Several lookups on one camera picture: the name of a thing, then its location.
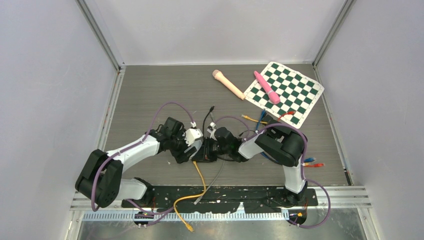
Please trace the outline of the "black network switch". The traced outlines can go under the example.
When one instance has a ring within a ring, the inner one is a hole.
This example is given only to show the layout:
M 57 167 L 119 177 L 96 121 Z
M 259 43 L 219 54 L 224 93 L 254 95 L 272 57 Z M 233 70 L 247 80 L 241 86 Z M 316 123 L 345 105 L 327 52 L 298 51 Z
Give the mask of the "black network switch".
M 197 162 L 197 163 L 202 163 L 202 154 L 203 154 L 203 147 L 200 148 L 200 150 L 198 151 L 198 153 L 191 159 L 193 162 Z M 211 154 L 213 155 L 215 162 L 217 161 L 217 156 L 214 155 L 212 152 Z

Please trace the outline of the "white small router box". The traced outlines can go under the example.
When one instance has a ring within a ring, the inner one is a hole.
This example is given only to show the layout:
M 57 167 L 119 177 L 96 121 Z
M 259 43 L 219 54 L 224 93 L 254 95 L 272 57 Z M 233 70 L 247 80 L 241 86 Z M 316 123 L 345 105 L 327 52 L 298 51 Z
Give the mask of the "white small router box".
M 202 144 L 203 144 L 203 137 L 200 137 L 199 139 L 196 139 L 191 146 L 199 147 L 199 150 L 200 150 L 200 148 L 202 147 Z

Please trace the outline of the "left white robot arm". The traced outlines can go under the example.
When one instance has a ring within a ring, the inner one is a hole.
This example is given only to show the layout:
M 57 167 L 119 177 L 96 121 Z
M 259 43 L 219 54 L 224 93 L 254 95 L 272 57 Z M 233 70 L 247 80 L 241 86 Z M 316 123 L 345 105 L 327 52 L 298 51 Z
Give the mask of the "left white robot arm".
M 179 164 L 193 159 L 202 146 L 203 133 L 195 123 L 186 129 L 181 121 L 168 117 L 164 124 L 123 147 L 93 150 L 82 168 L 75 190 L 91 201 L 93 210 L 114 201 L 152 205 L 153 186 L 139 177 L 123 178 L 123 173 L 144 159 L 170 151 Z

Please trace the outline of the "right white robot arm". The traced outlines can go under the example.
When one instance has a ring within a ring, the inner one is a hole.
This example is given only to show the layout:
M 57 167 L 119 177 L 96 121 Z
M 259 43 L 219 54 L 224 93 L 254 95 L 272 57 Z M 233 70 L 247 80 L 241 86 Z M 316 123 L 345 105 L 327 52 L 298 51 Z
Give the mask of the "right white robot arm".
M 265 153 L 283 167 L 283 198 L 290 205 L 299 205 L 308 187 L 303 170 L 307 143 L 297 128 L 272 119 L 247 138 L 234 136 L 226 127 L 217 128 L 203 140 L 194 160 L 213 162 L 226 155 L 231 162 L 242 163 Z

